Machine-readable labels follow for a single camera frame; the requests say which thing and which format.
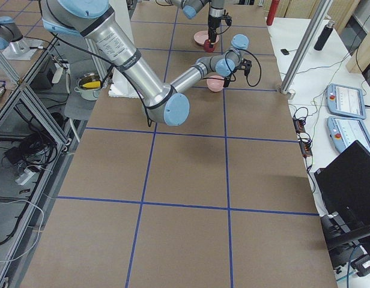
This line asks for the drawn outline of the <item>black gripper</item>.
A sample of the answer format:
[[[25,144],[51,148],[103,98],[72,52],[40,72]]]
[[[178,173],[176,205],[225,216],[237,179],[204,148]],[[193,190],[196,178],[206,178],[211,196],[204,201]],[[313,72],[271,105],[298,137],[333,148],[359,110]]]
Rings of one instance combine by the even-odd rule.
[[[236,80],[236,76],[235,76],[236,72],[237,72],[237,70],[234,69],[230,72],[229,76],[224,77],[224,80],[223,80],[223,87],[224,88],[227,88],[230,85],[232,80]]]
[[[217,40],[217,28],[220,26],[221,17],[208,16],[208,40],[211,46]]]

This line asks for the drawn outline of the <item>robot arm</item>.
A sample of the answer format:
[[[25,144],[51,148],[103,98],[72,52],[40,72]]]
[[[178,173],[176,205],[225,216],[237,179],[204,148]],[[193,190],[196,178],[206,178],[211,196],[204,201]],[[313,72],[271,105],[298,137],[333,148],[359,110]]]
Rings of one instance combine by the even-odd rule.
[[[224,9],[225,1],[219,0],[165,0],[166,5],[174,5],[183,11],[183,14],[188,19],[193,19],[205,6],[209,5],[208,9],[208,38],[204,41],[203,47],[206,52],[213,52],[219,33],[217,29],[220,27],[221,21],[225,21],[228,26],[231,26],[231,16]]]
[[[229,77],[244,64],[241,53],[249,46],[247,36],[237,34],[224,54],[202,57],[173,82],[164,83],[117,23],[108,1],[40,1],[40,10],[46,30],[94,41],[141,94],[147,119],[169,126],[181,125],[189,115],[190,103],[183,92],[209,73]]]

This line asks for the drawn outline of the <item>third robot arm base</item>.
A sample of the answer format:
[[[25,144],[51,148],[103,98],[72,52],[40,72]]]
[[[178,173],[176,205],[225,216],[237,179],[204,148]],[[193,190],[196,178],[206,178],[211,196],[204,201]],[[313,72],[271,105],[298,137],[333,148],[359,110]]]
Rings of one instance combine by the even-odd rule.
[[[24,37],[11,17],[0,17],[0,51],[7,60],[29,61],[43,47],[43,40]]]

